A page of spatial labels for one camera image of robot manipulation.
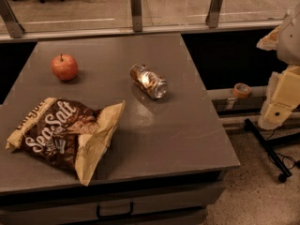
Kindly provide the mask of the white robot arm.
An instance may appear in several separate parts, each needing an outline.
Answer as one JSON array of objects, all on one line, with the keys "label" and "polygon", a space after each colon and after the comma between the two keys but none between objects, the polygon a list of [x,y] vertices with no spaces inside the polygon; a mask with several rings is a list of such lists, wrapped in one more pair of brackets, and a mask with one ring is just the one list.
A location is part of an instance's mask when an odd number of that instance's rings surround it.
[{"label": "white robot arm", "polygon": [[261,38],[257,47],[276,51],[277,59],[288,65],[281,73],[272,72],[258,120],[260,128],[273,130],[300,105],[300,4],[288,10],[283,23]]}]

